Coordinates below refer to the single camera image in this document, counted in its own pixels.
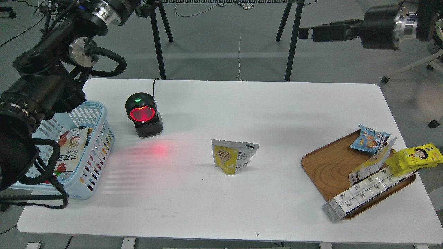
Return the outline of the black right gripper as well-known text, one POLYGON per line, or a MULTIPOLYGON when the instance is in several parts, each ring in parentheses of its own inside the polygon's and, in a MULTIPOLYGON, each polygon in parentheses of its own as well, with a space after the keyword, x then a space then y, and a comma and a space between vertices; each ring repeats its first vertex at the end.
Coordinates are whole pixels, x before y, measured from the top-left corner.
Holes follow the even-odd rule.
POLYGON ((416 38, 418 14, 402 5, 371 7, 361 20, 344 20, 299 29, 299 39, 341 42, 360 38, 364 49, 397 50, 405 39, 416 38))

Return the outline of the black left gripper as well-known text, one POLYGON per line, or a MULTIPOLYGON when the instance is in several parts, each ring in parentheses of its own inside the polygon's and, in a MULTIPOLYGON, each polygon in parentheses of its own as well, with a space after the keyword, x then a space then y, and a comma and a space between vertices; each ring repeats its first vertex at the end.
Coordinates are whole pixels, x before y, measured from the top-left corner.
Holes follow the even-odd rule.
POLYGON ((106 27, 109 24, 122 26, 134 11, 138 17, 147 18, 160 6, 160 0, 147 0, 144 4, 141 0, 92 0, 91 3, 91 15, 106 27))

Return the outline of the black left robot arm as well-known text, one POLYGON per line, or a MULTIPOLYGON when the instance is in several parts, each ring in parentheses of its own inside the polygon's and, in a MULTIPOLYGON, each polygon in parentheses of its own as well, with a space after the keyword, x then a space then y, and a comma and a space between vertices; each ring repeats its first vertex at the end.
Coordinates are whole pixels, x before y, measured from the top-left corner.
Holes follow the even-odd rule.
POLYGON ((54 140, 33 138, 43 120, 71 112, 85 102, 83 87, 90 75, 114 77, 127 67, 123 57, 98 47, 109 24, 123 25, 133 12, 148 17, 159 2, 141 0, 59 0, 62 11, 49 23, 32 49, 13 63, 20 79, 1 94, 1 190, 16 182, 36 185, 48 180, 57 195, 2 195, 1 205, 37 205, 36 200, 62 200, 68 194, 53 175, 60 152, 54 140))

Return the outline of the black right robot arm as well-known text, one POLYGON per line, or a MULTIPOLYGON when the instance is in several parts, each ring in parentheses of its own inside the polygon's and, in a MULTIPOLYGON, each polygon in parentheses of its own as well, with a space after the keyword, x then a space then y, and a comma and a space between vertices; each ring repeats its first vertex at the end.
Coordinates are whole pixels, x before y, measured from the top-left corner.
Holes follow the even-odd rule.
POLYGON ((430 41, 441 15, 441 0, 420 0, 416 12, 409 12, 401 3, 373 6, 363 19, 304 27, 299 30, 298 38, 316 42, 343 42, 359 38, 364 49, 397 50, 405 39, 430 41))

